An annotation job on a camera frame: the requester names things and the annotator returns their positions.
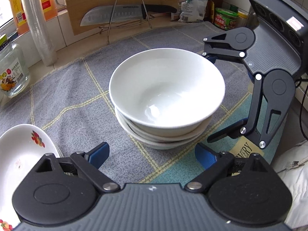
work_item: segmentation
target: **gray plastic base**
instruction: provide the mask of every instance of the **gray plastic base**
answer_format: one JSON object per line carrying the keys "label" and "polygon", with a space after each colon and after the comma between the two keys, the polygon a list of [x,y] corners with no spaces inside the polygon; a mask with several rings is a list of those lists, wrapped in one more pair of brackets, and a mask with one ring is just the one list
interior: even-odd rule
{"label": "gray plastic base", "polygon": [[244,62],[252,74],[267,74],[282,69],[294,75],[301,66],[301,58],[276,31],[259,18],[254,30],[255,43],[247,50]]}
{"label": "gray plastic base", "polygon": [[96,207],[77,221],[59,227],[21,223],[14,231],[287,231],[280,223],[264,228],[238,226],[210,208],[204,195],[184,191],[179,184],[126,184],[103,195]]}

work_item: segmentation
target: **stacked bowls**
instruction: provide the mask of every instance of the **stacked bowls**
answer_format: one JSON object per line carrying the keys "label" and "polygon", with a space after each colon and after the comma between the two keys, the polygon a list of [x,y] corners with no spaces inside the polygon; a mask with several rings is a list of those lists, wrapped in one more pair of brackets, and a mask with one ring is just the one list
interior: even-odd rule
{"label": "stacked bowls", "polygon": [[219,70],[182,49],[151,49],[122,62],[109,93],[122,128],[148,147],[170,149],[200,136],[224,99]]}

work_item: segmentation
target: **black knife handle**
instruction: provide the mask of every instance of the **black knife handle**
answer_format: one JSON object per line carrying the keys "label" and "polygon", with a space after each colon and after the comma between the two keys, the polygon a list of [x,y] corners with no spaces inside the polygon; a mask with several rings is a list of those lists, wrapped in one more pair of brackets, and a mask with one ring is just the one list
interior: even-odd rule
{"label": "black knife handle", "polygon": [[[174,8],[169,5],[146,4],[145,7],[147,9],[147,12],[156,12],[156,13],[168,13],[168,12],[176,13],[177,12],[177,8]],[[142,9],[143,19],[146,19],[147,15],[145,13],[143,4],[141,5],[141,9]]]}

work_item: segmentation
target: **red flower pattern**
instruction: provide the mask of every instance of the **red flower pattern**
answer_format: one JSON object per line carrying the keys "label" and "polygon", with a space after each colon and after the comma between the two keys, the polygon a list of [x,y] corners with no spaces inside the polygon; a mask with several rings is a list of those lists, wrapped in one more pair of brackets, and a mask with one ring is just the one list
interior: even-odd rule
{"label": "red flower pattern", "polygon": [[35,131],[32,130],[31,135],[32,135],[32,137],[31,137],[32,140],[34,140],[35,143],[36,143],[37,145],[42,146],[42,147],[45,147],[45,144],[42,142],[42,139],[41,139],[41,137],[37,134],[37,132],[35,132]]}
{"label": "red flower pattern", "polygon": [[10,231],[13,230],[12,225],[9,225],[6,221],[3,221],[0,219],[1,227],[3,228],[4,231]]}

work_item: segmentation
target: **metal knife rack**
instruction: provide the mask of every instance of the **metal knife rack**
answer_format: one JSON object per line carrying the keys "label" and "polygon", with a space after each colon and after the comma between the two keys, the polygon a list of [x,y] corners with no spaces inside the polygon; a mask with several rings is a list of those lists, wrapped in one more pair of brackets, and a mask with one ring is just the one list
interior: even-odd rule
{"label": "metal knife rack", "polygon": [[[146,16],[147,16],[147,19],[145,19],[145,20],[140,19],[140,20],[136,20],[136,21],[128,21],[128,22],[126,22],[126,23],[124,23],[124,24],[121,24],[121,25],[112,27],[111,24],[112,24],[112,19],[113,19],[113,15],[114,15],[114,11],[115,11],[115,7],[116,7],[116,5],[117,5],[117,2],[118,2],[118,0],[115,0],[115,4],[113,5],[112,13],[111,13],[110,20],[109,20],[109,26],[108,26],[108,27],[104,27],[104,26],[99,27],[99,28],[101,29],[100,34],[101,34],[103,31],[108,30],[108,33],[107,33],[107,45],[109,45],[109,43],[110,43],[110,42],[109,42],[109,34],[110,34],[110,29],[112,29],[112,28],[130,28],[130,27],[134,27],[134,26],[143,24],[143,23],[145,23],[145,22],[148,22],[150,28],[153,28],[152,25],[151,25],[151,23],[150,23],[150,20],[153,20],[155,17],[152,16],[152,15],[149,17],[149,15],[148,15],[148,13],[147,13],[147,9],[146,9],[145,4],[144,4],[144,0],[142,0],[142,4],[143,4],[144,10],[145,10],[145,14],[146,14]],[[128,25],[128,26],[126,26],[127,24],[134,23],[134,22],[139,22],[139,23],[134,24],[134,25]]]}

